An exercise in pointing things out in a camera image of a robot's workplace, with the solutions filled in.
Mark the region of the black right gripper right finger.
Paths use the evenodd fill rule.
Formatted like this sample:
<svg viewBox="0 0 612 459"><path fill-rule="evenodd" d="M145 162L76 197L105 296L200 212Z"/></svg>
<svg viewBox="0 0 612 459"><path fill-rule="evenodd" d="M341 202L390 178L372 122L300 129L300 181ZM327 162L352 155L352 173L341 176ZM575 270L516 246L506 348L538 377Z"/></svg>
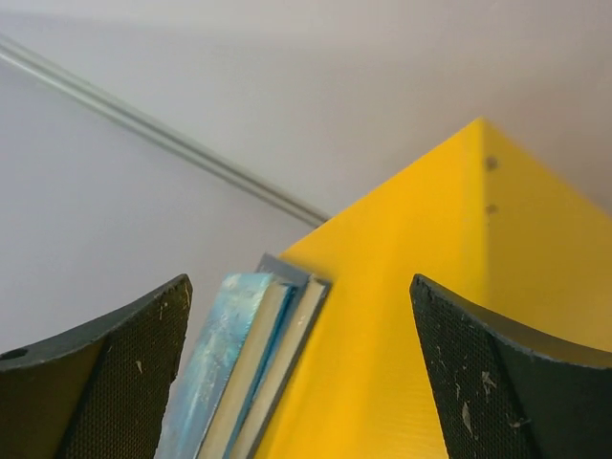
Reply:
<svg viewBox="0 0 612 459"><path fill-rule="evenodd" d="M499 315L421 274L410 297L449 457L610 457L610 353Z"/></svg>

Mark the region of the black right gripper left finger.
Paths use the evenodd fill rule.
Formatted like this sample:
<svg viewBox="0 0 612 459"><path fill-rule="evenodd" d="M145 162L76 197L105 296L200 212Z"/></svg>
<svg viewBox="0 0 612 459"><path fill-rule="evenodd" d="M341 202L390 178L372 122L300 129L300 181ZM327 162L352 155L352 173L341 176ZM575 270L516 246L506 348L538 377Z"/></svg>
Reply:
<svg viewBox="0 0 612 459"><path fill-rule="evenodd" d="M1 456L152 458L186 340L180 274L137 300L1 356Z"/></svg>

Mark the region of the blue 20000 Leagues book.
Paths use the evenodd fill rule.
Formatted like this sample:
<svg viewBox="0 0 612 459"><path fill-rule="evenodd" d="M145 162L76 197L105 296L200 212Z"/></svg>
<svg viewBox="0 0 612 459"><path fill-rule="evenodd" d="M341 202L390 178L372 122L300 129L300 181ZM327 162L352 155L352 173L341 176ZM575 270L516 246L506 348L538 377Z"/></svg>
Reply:
<svg viewBox="0 0 612 459"><path fill-rule="evenodd" d="M227 458L295 285L228 275L164 415L157 458Z"/></svg>

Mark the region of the dark Wuthering Heights book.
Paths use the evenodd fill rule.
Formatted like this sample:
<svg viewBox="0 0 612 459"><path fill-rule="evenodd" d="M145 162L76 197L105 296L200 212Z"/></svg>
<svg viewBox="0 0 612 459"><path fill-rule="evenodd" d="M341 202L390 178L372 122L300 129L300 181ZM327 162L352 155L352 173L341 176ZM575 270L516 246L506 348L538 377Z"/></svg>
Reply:
<svg viewBox="0 0 612 459"><path fill-rule="evenodd" d="M330 281L317 274L268 253L260 259L257 270L289 282L294 293L273 336L246 417L228 446L228 458L252 458L257 452L332 287Z"/></svg>

